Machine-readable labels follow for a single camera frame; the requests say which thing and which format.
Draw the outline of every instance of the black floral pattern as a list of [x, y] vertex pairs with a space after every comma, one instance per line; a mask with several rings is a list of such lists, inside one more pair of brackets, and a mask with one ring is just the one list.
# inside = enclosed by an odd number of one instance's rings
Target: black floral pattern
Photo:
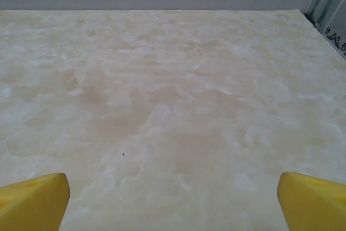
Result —
[[336, 48], [338, 48], [341, 53], [345, 56], [346, 58], [346, 42], [343, 43], [340, 46], [340, 40], [341, 37], [337, 35], [336, 32], [334, 33], [330, 33], [330, 27], [327, 27], [327, 29], [325, 30], [324, 34], [327, 36], [327, 38], [335, 45]]

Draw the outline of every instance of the wallpaper border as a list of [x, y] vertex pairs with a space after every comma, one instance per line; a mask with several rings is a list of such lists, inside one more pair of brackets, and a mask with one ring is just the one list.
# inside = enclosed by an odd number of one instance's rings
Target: wallpaper border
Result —
[[346, 57], [346, 42], [340, 46], [341, 37], [336, 32], [330, 32], [330, 27], [324, 32], [328, 40], [335, 45], [335, 47]]

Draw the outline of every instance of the yellow object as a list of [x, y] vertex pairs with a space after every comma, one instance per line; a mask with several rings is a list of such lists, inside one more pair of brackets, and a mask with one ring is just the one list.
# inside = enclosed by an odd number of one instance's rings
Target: yellow object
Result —
[[66, 175], [54, 173], [0, 188], [0, 231], [57, 231], [70, 198]]
[[346, 185], [283, 173], [277, 197], [290, 231], [346, 231]]

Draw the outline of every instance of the marble veining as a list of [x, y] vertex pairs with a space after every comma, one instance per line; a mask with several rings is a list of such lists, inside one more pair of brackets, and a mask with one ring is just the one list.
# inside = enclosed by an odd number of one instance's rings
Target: marble veining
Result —
[[0, 186], [66, 173], [67, 230], [288, 230], [346, 183], [346, 61], [293, 11], [1, 11]]

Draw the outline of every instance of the beige marble countertop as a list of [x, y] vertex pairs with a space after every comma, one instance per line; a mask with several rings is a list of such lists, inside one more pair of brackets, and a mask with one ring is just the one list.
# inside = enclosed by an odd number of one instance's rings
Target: beige marble countertop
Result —
[[61, 230], [288, 230], [346, 183], [346, 61], [299, 11], [1, 11], [0, 186], [66, 173]]

